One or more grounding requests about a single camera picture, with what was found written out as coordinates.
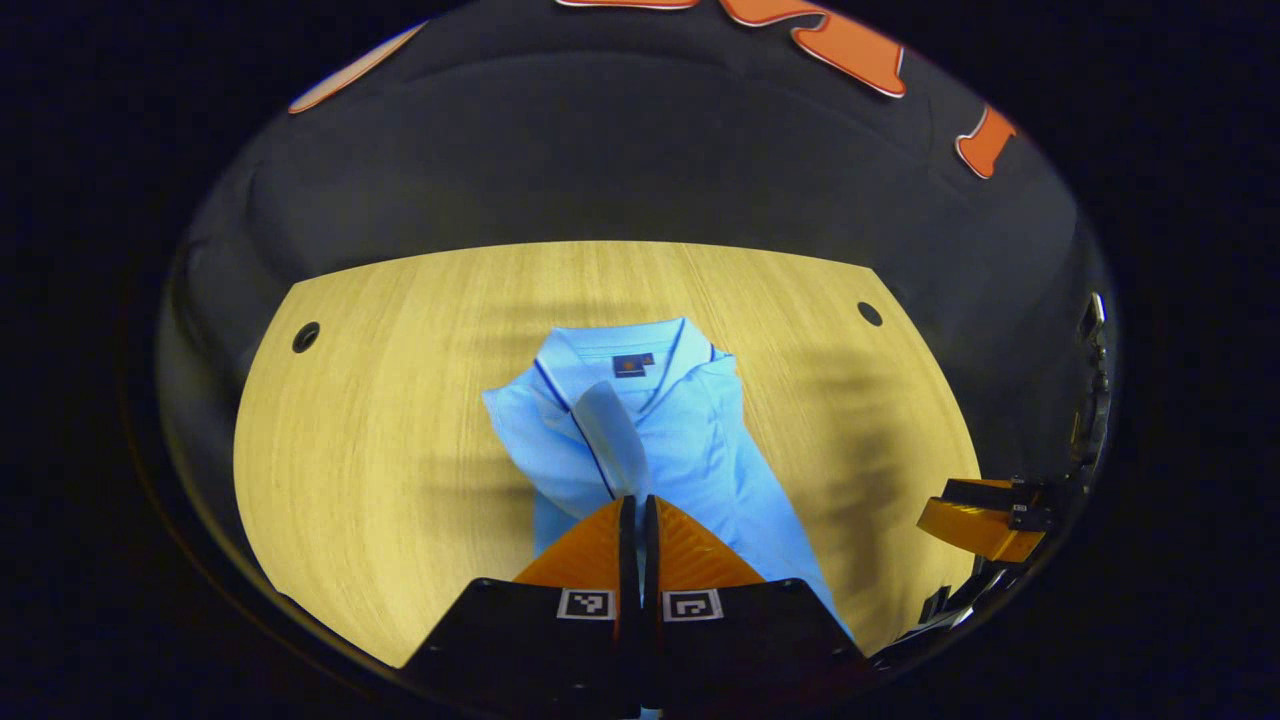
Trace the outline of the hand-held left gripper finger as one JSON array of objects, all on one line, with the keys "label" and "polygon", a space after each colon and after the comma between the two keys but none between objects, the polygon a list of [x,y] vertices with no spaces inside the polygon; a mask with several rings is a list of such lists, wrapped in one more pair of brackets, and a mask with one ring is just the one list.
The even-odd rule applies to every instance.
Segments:
[{"label": "hand-held left gripper finger", "polygon": [[644,706],[666,716],[803,716],[870,685],[870,662],[805,580],[765,582],[657,496],[644,525]]},{"label": "hand-held left gripper finger", "polygon": [[471,580],[402,679],[470,716],[635,716],[636,501],[576,524],[516,578]]}]

